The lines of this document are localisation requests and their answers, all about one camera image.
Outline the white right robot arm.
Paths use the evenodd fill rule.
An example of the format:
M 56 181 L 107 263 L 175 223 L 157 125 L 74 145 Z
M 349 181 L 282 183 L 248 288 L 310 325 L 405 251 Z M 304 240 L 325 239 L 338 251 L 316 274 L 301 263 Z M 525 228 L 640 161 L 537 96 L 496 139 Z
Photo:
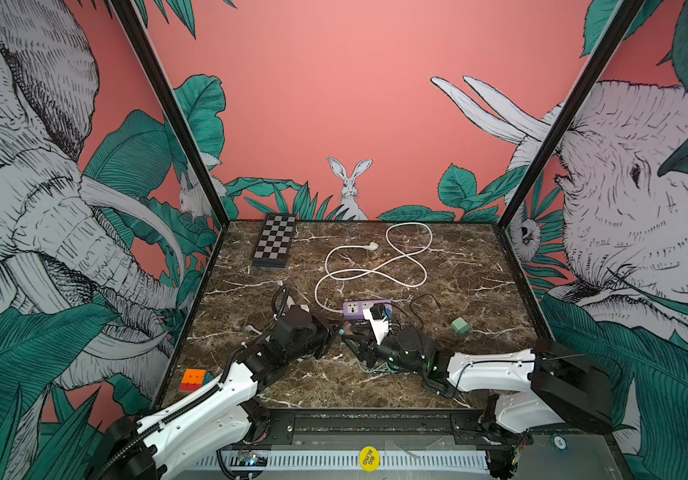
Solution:
M 490 391 L 479 428 L 497 438 L 557 424 L 600 435 L 613 430 L 609 372 L 553 340 L 481 355 L 441 350 L 415 327 L 381 335 L 366 324 L 346 324 L 339 334 L 367 366 L 383 361 L 394 372 L 416 373 L 445 398 Z

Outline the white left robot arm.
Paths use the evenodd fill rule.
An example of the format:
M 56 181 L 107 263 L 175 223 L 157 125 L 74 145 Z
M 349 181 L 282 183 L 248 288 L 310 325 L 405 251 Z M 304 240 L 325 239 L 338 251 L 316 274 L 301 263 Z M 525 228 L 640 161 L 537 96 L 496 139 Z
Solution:
M 304 357 L 322 357 L 338 326 L 291 306 L 237 348 L 220 378 L 139 420 L 114 422 L 89 463 L 90 479 L 173 479 L 226 446 L 261 438 L 268 411 L 255 397 Z

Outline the purple power strip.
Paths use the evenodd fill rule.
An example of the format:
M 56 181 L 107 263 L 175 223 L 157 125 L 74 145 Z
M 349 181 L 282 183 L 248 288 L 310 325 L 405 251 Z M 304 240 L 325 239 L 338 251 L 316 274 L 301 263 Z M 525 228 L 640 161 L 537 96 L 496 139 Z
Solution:
M 389 311 L 392 311 L 392 303 L 389 300 L 363 300 L 363 301 L 346 301 L 343 303 L 343 317 L 345 320 L 363 320 L 365 318 L 364 312 L 370 310 L 375 305 L 385 305 Z

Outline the green cube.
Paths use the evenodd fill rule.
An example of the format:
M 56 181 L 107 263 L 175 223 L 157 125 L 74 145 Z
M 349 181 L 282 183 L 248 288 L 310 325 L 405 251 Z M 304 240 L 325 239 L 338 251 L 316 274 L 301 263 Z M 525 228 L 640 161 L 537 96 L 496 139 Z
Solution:
M 468 335 L 472 330 L 471 325 L 463 317 L 455 318 L 451 322 L 451 327 L 460 337 Z

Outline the black white chessboard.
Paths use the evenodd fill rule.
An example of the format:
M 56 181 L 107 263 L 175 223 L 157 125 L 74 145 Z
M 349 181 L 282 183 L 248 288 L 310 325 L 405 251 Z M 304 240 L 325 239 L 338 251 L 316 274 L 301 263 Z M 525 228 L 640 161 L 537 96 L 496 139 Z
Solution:
M 254 266 L 285 268 L 295 237 L 297 216 L 267 214 L 251 260 Z

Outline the colourful Rubik's cube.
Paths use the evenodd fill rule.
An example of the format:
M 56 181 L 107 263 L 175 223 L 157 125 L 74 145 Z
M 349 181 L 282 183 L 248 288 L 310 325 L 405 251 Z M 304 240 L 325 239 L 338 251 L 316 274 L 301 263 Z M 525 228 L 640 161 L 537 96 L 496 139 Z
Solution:
M 187 369 L 184 372 L 178 390 L 187 393 L 197 391 L 207 382 L 207 376 L 207 370 Z

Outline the yellow round sticker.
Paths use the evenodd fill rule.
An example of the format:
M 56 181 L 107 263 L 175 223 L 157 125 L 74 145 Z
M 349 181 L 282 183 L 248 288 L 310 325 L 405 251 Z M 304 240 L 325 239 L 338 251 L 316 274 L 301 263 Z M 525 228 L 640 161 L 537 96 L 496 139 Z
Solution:
M 359 465 L 366 472 L 374 472 L 381 465 L 381 455 L 374 446 L 364 447 L 359 454 Z

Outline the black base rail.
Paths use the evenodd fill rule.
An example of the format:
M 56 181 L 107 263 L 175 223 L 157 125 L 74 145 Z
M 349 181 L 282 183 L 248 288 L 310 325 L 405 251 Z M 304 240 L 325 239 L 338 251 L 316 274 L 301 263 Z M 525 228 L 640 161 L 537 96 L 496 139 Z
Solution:
M 263 439 L 251 445 L 239 442 L 231 449 L 354 451 L 374 446 L 382 453 L 412 457 L 505 450 L 505 443 L 494 445 L 475 431 L 482 414 L 469 408 L 271 408 Z

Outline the black enclosure corner post left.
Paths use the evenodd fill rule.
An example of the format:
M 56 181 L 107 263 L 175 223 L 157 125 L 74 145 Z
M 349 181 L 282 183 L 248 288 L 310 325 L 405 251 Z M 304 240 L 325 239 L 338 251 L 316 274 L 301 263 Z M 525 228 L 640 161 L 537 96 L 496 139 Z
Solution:
M 206 198 L 216 216 L 221 230 L 230 224 L 230 219 L 212 183 L 212 176 L 206 169 L 199 148 L 188 122 L 168 81 L 157 53 L 141 22 L 137 6 L 133 1 L 112 0 L 111 5 L 133 47 L 133 50 L 160 102 L 174 136 L 182 147 L 190 166 L 193 168 Z

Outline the black enclosure corner post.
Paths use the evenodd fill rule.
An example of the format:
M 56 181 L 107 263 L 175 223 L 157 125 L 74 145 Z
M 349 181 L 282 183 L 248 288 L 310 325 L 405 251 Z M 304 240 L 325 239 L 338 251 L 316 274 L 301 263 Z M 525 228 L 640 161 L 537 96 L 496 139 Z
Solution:
M 112 0 L 111 5 L 133 47 L 133 50 L 160 102 L 174 136 L 182 147 L 190 166 L 193 168 L 206 198 L 216 216 L 221 230 L 230 224 L 230 219 L 212 183 L 212 176 L 206 169 L 199 148 L 188 122 L 168 81 L 157 53 L 141 22 L 137 6 L 133 1 Z
M 519 207 L 525 202 L 527 194 L 552 158 L 560 140 L 577 113 L 582 109 L 595 83 L 607 67 L 644 3 L 644 0 L 624 0 L 616 6 L 562 110 L 526 171 L 512 201 L 500 217 L 497 224 L 498 231 L 505 230 L 512 223 Z

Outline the black enclosure corner post right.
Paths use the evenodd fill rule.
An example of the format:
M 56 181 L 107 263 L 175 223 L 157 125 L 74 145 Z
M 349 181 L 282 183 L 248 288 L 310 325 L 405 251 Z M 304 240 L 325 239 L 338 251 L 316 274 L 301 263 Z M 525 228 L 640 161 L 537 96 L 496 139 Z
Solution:
M 552 158 L 560 140 L 577 113 L 582 109 L 595 83 L 607 67 L 644 3 L 644 0 L 624 0 L 616 6 L 562 110 L 526 171 L 512 201 L 500 217 L 497 224 L 498 231 L 505 230 L 512 223 L 519 207 L 525 202 L 527 194 Z

